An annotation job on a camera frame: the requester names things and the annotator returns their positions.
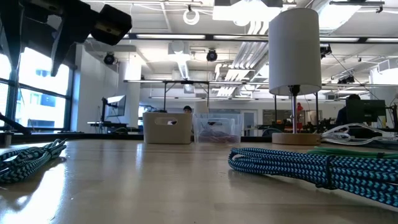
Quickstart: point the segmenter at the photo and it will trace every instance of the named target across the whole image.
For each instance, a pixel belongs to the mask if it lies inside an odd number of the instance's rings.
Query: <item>computer monitor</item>
[[[126,96],[112,96],[106,99],[106,117],[124,116]]]
[[[349,123],[377,122],[379,116],[386,115],[384,100],[346,100],[347,121]]]

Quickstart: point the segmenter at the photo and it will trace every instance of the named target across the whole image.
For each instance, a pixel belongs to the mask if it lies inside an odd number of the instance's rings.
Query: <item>lamp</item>
[[[317,134],[297,134],[297,95],[321,90],[318,13],[298,8],[280,13],[269,24],[269,92],[292,97],[293,134],[274,133],[279,144],[320,143]]]

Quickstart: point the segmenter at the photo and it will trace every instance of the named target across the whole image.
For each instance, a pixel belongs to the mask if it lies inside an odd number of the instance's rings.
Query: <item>lamp base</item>
[[[273,133],[272,143],[299,146],[318,146],[321,144],[321,136],[319,134]]]

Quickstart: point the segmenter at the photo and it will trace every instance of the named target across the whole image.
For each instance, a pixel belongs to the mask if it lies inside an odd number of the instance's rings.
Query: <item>wooden table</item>
[[[233,171],[230,147],[70,141],[29,181],[0,186],[0,223],[398,223],[396,209],[347,192]]]

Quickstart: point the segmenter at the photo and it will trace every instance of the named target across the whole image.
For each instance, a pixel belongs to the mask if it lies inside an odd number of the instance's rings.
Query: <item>blue braided cable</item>
[[[65,141],[57,139],[43,147],[28,147],[0,155],[0,184],[26,180],[49,160],[58,158],[67,147]]]
[[[247,147],[232,148],[228,164],[241,172],[306,180],[317,187],[345,190],[398,207],[398,159],[324,156]]]

